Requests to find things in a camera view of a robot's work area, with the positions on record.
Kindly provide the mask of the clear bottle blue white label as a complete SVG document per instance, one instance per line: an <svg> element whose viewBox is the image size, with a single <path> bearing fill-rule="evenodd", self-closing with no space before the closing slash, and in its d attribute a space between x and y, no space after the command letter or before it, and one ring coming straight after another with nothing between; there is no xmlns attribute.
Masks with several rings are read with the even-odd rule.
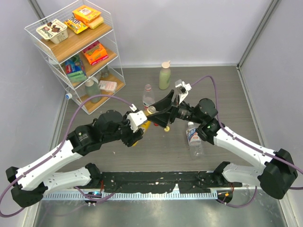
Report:
<svg viewBox="0 0 303 227"><path fill-rule="evenodd" d="M196 132L196 127L193 122L187 123L186 137L189 145L190 155L193 159L203 156L204 148L202 140Z"/></svg>

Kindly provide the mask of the clear bottle red label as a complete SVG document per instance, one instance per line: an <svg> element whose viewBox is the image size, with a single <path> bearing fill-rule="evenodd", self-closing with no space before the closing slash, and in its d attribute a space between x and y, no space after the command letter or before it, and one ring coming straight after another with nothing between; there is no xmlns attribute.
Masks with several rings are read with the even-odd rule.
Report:
<svg viewBox="0 0 303 227"><path fill-rule="evenodd" d="M149 106L155 103L154 92L150 84L146 84L144 87L142 101L145 109L147 109Z"/></svg>

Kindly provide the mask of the yellow bottle cap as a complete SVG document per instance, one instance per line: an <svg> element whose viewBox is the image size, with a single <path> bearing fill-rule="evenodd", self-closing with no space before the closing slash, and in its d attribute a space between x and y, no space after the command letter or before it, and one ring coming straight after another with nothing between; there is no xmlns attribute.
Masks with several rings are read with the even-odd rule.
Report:
<svg viewBox="0 0 303 227"><path fill-rule="evenodd" d="M164 129L165 132L169 132L170 131L170 127L167 126L165 129Z"/></svg>

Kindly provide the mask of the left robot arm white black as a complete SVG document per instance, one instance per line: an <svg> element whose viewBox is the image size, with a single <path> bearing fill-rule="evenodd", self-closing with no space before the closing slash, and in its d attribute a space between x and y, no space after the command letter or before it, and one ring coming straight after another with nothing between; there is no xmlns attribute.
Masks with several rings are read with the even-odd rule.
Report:
<svg viewBox="0 0 303 227"><path fill-rule="evenodd" d="M8 168L6 175L13 184L11 195L14 202L26 208L53 191L75 186L97 188L101 183L101 172L95 164L89 163L66 173L58 170L112 141L121 140L131 147L143 137L140 125L145 122L147 117L143 111L121 115L109 110L91 124L78 126L62 144L37 161L23 168Z"/></svg>

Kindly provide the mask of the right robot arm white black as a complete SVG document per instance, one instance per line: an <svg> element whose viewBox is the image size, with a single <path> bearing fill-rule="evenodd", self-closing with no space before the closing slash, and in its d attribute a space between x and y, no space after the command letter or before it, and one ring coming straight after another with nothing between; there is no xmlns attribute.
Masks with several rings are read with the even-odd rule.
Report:
<svg viewBox="0 0 303 227"><path fill-rule="evenodd" d="M250 163L239 166L222 162L214 174L214 182L220 187L229 182L260 187L275 199L282 199L298 177L291 154L285 149L275 151L243 138L216 119L215 104L208 98L201 99L194 107L179 102L174 92L152 104L148 120L165 128L175 119L198 124L196 132L200 139L224 148Z"/></svg>

